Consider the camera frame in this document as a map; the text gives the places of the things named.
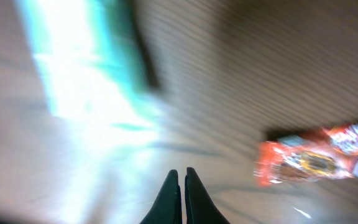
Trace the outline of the red Top chocolate bar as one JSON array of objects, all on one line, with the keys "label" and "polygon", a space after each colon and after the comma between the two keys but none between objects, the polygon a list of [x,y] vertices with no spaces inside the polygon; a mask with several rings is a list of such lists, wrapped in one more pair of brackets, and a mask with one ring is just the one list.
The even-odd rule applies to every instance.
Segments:
[{"label": "red Top chocolate bar", "polygon": [[358,178],[358,122],[299,131],[273,131],[259,146],[261,186]]}]

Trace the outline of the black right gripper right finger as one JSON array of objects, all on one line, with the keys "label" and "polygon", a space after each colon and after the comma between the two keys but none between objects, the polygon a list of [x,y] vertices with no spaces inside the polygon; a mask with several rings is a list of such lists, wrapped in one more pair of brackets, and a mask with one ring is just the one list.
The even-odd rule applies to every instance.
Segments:
[{"label": "black right gripper right finger", "polygon": [[229,224],[192,167],[186,168],[185,203],[187,224]]}]

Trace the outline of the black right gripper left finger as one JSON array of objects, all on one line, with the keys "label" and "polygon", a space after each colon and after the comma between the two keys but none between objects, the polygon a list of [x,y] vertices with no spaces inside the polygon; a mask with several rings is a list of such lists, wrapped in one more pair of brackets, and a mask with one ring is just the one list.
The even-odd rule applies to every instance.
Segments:
[{"label": "black right gripper left finger", "polygon": [[140,224],[182,224],[181,191],[175,169],[167,174],[151,209]]}]

